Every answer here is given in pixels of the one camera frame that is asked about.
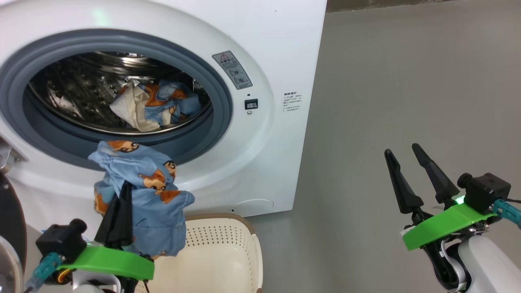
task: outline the green 3d-printed part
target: green 3d-printed part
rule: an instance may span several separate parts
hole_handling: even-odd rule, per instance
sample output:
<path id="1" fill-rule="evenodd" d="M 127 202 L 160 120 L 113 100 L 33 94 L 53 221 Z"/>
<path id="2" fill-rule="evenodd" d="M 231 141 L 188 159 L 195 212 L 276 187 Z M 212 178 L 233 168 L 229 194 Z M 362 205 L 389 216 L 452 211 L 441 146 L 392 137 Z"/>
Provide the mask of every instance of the green 3d-printed part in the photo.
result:
<path id="1" fill-rule="evenodd" d="M 482 215 L 465 203 L 454 205 L 405 233 L 403 242 L 414 250 L 492 216 L 496 214 Z"/>
<path id="2" fill-rule="evenodd" d="M 64 264 L 59 268 L 84 270 L 136 280 L 154 278 L 153 262 L 131 252 L 102 246 L 87 246 L 73 264 Z"/>

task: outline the teal cable connector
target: teal cable connector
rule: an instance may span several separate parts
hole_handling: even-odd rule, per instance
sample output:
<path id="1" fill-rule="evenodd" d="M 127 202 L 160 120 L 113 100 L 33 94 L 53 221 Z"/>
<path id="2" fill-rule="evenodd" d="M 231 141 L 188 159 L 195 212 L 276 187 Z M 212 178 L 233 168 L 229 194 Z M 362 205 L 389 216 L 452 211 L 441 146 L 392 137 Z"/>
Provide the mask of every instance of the teal cable connector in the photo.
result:
<path id="1" fill-rule="evenodd" d="M 42 262 L 34 269 L 32 277 L 26 283 L 24 293 L 37 292 L 43 285 L 43 282 L 56 271 L 56 268 L 63 263 L 63 259 L 56 253 L 49 253 Z"/>
<path id="2" fill-rule="evenodd" d="M 494 201 L 492 212 L 498 216 L 507 219 L 517 225 L 521 229 L 521 211 L 504 200 L 498 199 Z"/>

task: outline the sticker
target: sticker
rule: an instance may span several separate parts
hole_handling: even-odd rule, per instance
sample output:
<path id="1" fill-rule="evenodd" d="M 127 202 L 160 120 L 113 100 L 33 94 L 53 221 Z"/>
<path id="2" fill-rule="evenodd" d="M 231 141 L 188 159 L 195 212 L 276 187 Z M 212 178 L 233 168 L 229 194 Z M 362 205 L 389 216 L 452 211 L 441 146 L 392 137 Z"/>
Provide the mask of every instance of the sticker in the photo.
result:
<path id="1" fill-rule="evenodd" d="M 282 111 L 291 112 L 300 110 L 300 104 L 302 102 L 302 95 L 297 92 L 284 93 L 282 99 Z"/>
<path id="2" fill-rule="evenodd" d="M 219 63 L 238 90 L 253 86 L 248 74 L 231 51 L 215 54 L 212 57 Z"/>

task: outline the beige plastic basket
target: beige plastic basket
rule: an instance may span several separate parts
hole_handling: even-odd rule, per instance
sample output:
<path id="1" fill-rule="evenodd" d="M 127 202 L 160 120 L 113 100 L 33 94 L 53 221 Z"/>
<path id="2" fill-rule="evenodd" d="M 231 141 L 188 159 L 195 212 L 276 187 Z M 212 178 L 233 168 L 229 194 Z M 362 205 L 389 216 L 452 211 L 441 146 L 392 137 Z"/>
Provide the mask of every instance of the beige plastic basket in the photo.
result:
<path id="1" fill-rule="evenodd" d="M 187 217 L 187 244 L 155 261 L 151 293 L 261 293 L 263 263 L 255 230 L 233 214 Z M 140 282 L 136 293 L 146 293 Z"/>

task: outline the front-loading washing machine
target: front-loading washing machine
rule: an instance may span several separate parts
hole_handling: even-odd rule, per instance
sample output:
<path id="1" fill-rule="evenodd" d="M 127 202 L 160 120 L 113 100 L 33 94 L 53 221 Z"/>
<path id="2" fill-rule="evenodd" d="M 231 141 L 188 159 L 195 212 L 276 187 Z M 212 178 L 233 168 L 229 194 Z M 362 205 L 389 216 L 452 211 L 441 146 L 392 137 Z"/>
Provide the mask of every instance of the front-loading washing machine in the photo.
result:
<path id="1" fill-rule="evenodd" d="M 326 0 L 0 0 L 0 168 L 37 229 L 96 232 L 87 159 L 101 140 L 176 163 L 187 214 L 292 209 Z M 129 83 L 182 82 L 200 107 L 129 127 L 110 110 Z"/>

